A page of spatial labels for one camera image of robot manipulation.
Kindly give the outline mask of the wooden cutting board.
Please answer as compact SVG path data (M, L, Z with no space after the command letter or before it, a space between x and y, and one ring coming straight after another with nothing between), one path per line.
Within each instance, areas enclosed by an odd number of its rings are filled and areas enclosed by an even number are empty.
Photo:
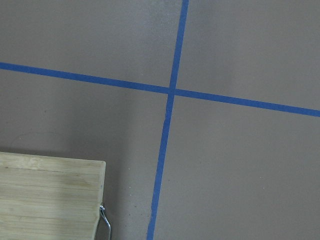
M93 240L103 204L106 163L2 152L0 237L3 240Z

